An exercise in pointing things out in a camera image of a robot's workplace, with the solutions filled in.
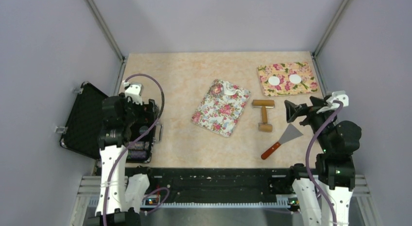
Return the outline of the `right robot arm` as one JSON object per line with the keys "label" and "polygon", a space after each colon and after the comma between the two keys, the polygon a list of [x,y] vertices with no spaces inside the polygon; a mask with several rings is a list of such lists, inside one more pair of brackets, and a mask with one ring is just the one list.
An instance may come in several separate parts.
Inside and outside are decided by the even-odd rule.
{"label": "right robot arm", "polygon": [[335,123],[349,105],[343,91],[310,101],[311,106],[284,102],[287,122],[304,116],[300,125],[309,125],[314,132],[305,163],[290,167],[285,187],[296,194],[304,225],[347,226],[356,177],[352,155],[360,147],[362,131],[351,121]]}

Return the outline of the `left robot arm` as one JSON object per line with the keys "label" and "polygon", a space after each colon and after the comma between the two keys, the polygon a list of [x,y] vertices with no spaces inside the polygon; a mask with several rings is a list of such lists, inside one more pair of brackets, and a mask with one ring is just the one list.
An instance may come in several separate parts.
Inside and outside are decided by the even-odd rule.
{"label": "left robot arm", "polygon": [[103,126],[98,140],[101,192],[95,216],[86,222],[88,226],[140,225],[140,208],[126,201],[125,164],[130,147],[156,127],[163,108],[153,99],[139,103],[126,93],[103,100]]}

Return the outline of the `new round cut wrapper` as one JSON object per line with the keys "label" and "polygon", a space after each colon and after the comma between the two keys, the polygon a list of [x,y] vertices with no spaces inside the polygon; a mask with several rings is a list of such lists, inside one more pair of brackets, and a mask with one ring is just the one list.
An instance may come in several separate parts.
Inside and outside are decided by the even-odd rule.
{"label": "new round cut wrapper", "polygon": [[298,74],[291,74],[289,76],[289,81],[293,84],[299,84],[302,82],[302,78]]}

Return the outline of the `white dough piece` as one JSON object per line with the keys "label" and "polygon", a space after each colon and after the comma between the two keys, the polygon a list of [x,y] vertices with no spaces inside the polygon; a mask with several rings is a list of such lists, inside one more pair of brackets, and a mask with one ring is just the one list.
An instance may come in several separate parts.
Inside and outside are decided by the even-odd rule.
{"label": "white dough piece", "polygon": [[234,85],[228,81],[223,83],[223,93],[227,96],[233,96],[235,94],[241,93],[241,91],[237,88],[234,88]]}

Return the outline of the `wooden dough roller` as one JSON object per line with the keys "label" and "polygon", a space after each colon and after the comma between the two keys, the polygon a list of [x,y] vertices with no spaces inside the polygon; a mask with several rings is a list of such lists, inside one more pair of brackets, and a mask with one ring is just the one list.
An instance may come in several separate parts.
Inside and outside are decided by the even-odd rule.
{"label": "wooden dough roller", "polygon": [[268,122],[267,110],[275,107],[274,100],[253,100],[253,108],[260,108],[261,122],[258,123],[258,130],[260,132],[270,133],[273,131],[273,126]]}

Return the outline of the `white floral tray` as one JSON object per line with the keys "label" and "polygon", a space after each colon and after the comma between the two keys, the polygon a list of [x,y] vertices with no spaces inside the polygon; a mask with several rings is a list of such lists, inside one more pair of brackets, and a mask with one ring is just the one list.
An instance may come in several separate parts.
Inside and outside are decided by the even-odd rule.
{"label": "white floral tray", "polygon": [[[215,79],[213,84],[223,84],[225,80]],[[250,90],[233,84],[241,93],[233,96],[211,95],[209,89],[194,111],[191,122],[215,134],[229,138],[232,136],[241,115],[250,99]]]}

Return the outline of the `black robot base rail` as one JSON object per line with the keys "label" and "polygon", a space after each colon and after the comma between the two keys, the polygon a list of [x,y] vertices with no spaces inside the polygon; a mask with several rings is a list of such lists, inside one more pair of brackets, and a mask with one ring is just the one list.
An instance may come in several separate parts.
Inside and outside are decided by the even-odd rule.
{"label": "black robot base rail", "polygon": [[149,192],[160,191],[167,204],[278,203],[293,194],[292,172],[280,169],[240,168],[126,168],[126,176],[146,174]]}

